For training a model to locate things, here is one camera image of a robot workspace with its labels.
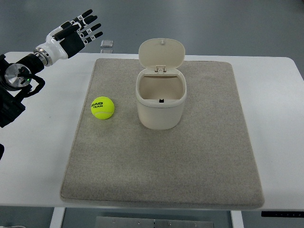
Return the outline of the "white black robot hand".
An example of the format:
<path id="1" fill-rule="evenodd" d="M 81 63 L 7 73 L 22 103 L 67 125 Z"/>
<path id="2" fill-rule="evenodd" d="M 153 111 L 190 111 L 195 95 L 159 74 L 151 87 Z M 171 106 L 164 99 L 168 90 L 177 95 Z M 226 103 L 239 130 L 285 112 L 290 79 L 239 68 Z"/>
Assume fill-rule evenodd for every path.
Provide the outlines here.
<path id="1" fill-rule="evenodd" d="M 100 23 L 84 30 L 80 34 L 77 32 L 78 30 L 83 30 L 86 26 L 97 19 L 97 16 L 91 15 L 92 12 L 93 10 L 89 9 L 76 18 L 66 21 L 61 27 L 51 31 L 47 35 L 45 42 L 46 56 L 50 59 L 71 58 L 80 52 L 85 45 L 102 36 L 102 31 L 88 36 L 102 26 Z"/>

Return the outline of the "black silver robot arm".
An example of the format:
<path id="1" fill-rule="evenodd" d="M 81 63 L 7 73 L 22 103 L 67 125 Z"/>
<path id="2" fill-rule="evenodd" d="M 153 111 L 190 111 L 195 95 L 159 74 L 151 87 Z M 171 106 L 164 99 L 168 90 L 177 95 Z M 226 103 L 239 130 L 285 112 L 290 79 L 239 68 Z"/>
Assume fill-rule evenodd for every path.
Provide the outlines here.
<path id="1" fill-rule="evenodd" d="M 100 23 L 91 28 L 89 24 L 97 19 L 92 9 L 76 18 L 66 21 L 52 30 L 43 44 L 38 45 L 32 54 L 28 54 L 16 63 L 6 61 L 0 56 L 0 126 L 3 128 L 15 121 L 25 111 L 24 98 L 40 92 L 45 80 L 37 74 L 58 60 L 69 59 L 85 46 L 102 36 L 102 32 L 93 32 L 101 27 Z"/>

